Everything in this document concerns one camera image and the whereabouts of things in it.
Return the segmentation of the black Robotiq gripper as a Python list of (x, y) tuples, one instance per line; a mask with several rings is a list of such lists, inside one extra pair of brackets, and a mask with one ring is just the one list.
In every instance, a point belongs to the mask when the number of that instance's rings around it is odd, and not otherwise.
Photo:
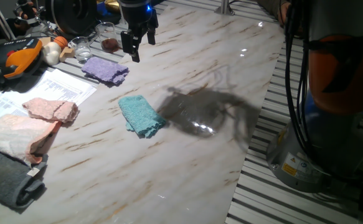
[(148, 44), (156, 44), (156, 29), (159, 26), (156, 10), (151, 0), (119, 0), (124, 20), (128, 23), (127, 31), (121, 32), (121, 43), (124, 53), (129, 54), (133, 62), (139, 63), (139, 39), (133, 32), (147, 30)]

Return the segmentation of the person hand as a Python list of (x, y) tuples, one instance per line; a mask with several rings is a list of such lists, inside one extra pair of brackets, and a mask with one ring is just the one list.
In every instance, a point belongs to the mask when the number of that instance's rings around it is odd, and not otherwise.
[(39, 25), (37, 20), (37, 8), (32, 1), (17, 0), (14, 9), (15, 26), (17, 28), (36, 27)]

